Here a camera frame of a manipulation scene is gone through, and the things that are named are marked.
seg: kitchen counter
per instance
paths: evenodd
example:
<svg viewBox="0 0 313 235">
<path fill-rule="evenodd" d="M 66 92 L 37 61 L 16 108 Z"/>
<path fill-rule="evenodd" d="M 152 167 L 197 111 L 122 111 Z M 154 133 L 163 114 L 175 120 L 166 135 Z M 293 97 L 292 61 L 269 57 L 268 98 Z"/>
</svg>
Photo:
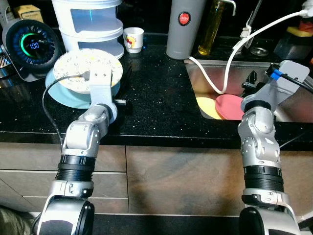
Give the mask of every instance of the kitchen counter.
<svg viewBox="0 0 313 235">
<path fill-rule="evenodd" d="M 240 148 L 238 121 L 211 120 L 201 116 L 182 60 L 166 54 L 164 44 L 151 43 L 139 54 L 125 52 L 119 107 L 102 144 Z M 41 97 L 44 79 L 26 83 L 16 75 L 0 80 L 0 142 L 58 143 L 45 117 Z M 46 105 L 62 133 L 85 110 L 72 109 L 47 96 Z M 280 144 L 301 134 L 309 123 L 276 122 Z M 286 145 L 286 150 L 313 150 L 312 131 Z"/>
</svg>

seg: kitchen sink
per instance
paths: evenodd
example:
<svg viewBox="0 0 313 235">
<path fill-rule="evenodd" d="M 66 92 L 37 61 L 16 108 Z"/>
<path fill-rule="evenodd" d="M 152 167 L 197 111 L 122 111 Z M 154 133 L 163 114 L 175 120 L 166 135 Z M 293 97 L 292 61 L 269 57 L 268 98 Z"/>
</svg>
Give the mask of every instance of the kitchen sink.
<svg viewBox="0 0 313 235">
<path fill-rule="evenodd" d="M 204 70 L 211 78 L 212 82 L 219 88 L 223 87 L 224 70 L 227 61 L 218 60 L 199 60 Z M 192 84 L 196 97 L 205 96 L 216 99 L 219 96 L 208 84 L 199 67 L 191 60 L 185 60 L 186 69 Z M 270 66 L 268 62 L 242 62 L 234 61 L 231 64 L 228 78 L 226 94 L 241 96 L 244 89 L 241 84 L 247 79 L 249 74 L 254 70 L 257 74 L 256 83 L 266 82 L 268 76 L 265 71 Z M 309 76 L 304 81 L 312 86 L 313 79 Z M 201 114 L 205 118 L 211 118 L 202 110 Z M 300 87 L 295 94 L 282 102 L 275 111 L 276 121 L 289 122 L 313 122 L 313 95 L 307 90 Z"/>
</svg>

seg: small cup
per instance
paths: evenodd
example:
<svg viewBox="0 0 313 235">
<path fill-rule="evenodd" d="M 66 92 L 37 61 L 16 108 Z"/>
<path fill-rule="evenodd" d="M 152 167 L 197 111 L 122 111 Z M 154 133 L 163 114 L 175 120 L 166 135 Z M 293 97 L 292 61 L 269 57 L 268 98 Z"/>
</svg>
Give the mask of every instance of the small cup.
<svg viewBox="0 0 313 235">
<path fill-rule="evenodd" d="M 143 46 L 143 29 L 138 27 L 125 28 L 123 33 L 126 51 L 129 53 L 141 52 Z"/>
</svg>

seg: white cable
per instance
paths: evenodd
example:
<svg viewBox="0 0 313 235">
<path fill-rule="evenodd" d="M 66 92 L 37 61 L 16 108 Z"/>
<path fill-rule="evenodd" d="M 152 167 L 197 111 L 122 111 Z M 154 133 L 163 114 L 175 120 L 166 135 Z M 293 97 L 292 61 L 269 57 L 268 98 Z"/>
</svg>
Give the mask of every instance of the white cable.
<svg viewBox="0 0 313 235">
<path fill-rule="evenodd" d="M 295 16 L 304 16 L 307 15 L 308 11 L 307 10 L 301 10 L 289 15 L 286 15 L 282 18 L 279 18 L 278 20 L 273 21 L 272 23 L 269 23 L 268 25 L 260 28 L 259 30 L 255 31 L 254 33 L 250 34 L 248 37 L 246 38 L 242 38 L 234 47 L 233 47 L 233 52 L 231 53 L 227 65 L 226 65 L 226 69 L 225 69 L 225 74 L 224 74 L 224 84 L 223 84 L 223 89 L 220 91 L 211 81 L 211 79 L 209 78 L 209 76 L 206 74 L 206 72 L 204 71 L 203 66 L 199 63 L 198 60 L 196 60 L 194 57 L 190 56 L 189 59 L 191 61 L 193 61 L 196 65 L 199 66 L 200 70 L 202 71 L 205 79 L 208 81 L 208 83 L 212 86 L 212 88 L 218 93 L 218 94 L 224 94 L 227 88 L 227 84 L 228 84 L 228 74 L 229 74 L 229 69 L 230 69 L 230 64 L 234 58 L 234 56 L 236 55 L 237 51 L 239 50 L 239 48 L 241 48 L 247 41 L 249 41 L 251 38 L 255 37 L 256 35 L 258 35 L 259 33 L 263 32 L 264 30 L 267 30 L 268 28 L 282 22 L 285 21 L 289 18 L 295 17 Z"/>
</svg>

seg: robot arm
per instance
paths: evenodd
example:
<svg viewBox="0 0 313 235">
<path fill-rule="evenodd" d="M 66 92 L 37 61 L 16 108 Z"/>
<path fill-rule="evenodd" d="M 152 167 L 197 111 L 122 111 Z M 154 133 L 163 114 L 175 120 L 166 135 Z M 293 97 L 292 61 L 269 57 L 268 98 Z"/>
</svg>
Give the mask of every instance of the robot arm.
<svg viewBox="0 0 313 235">
<path fill-rule="evenodd" d="M 90 235 L 94 206 L 92 195 L 95 160 L 100 140 L 117 116 L 112 102 L 111 70 L 90 72 L 91 106 L 66 132 L 58 173 L 42 212 L 37 235 Z"/>
<path fill-rule="evenodd" d="M 292 61 L 283 61 L 279 71 L 298 77 L 300 82 L 309 74 L 307 67 Z M 298 85 L 274 76 L 257 93 L 243 99 L 241 108 L 245 114 L 238 133 L 246 183 L 242 200 L 248 207 L 240 214 L 241 235 L 300 234 L 289 196 L 284 193 L 273 122 L 277 105 L 298 88 Z"/>
</svg>

